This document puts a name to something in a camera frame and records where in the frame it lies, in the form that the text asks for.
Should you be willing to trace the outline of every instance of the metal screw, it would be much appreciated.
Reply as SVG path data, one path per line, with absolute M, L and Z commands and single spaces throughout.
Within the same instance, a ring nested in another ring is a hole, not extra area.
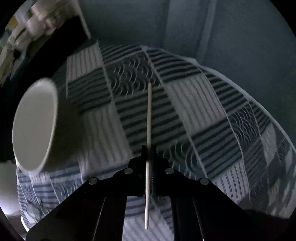
M 209 183 L 210 182 L 209 182 L 209 180 L 207 178 L 200 179 L 200 184 L 202 184 L 202 185 L 208 185 Z
M 125 174 L 132 174 L 133 173 L 133 169 L 131 169 L 131 168 L 125 168 L 124 169 L 124 173 Z
M 98 183 L 98 179 L 96 177 L 92 177 L 89 179 L 89 184 L 90 185 L 95 185 Z
M 173 174 L 175 171 L 174 171 L 174 169 L 172 169 L 172 168 L 167 168 L 166 170 L 165 170 L 165 173 L 166 174 Z

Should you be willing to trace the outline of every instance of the tablecloth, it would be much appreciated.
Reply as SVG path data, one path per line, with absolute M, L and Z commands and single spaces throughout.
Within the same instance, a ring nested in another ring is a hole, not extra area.
M 89 40 L 52 80 L 78 110 L 84 138 L 66 168 L 36 177 L 17 169 L 28 228 L 89 177 L 111 177 L 140 154 L 148 83 L 152 144 L 172 168 L 191 179 L 209 178 L 245 209 L 288 218 L 295 208 L 295 147 L 272 116 L 222 74 L 162 49 Z M 148 231 L 144 211 L 144 197 L 128 197 L 123 240 L 173 240 L 169 198 L 152 200 Z

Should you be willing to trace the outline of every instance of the patterned tablecloth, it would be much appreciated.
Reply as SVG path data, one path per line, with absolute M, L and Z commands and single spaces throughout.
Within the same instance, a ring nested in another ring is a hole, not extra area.
M 152 143 L 186 177 L 208 177 L 242 208 L 289 217 L 296 203 L 295 147 L 254 99 L 192 59 L 145 46 L 90 40 L 52 77 L 83 120 L 67 168 L 26 177 L 17 170 L 24 222 L 31 228 L 91 176 L 111 177 L 146 142 L 152 83 Z M 128 197 L 123 240 L 173 240 L 169 198 Z

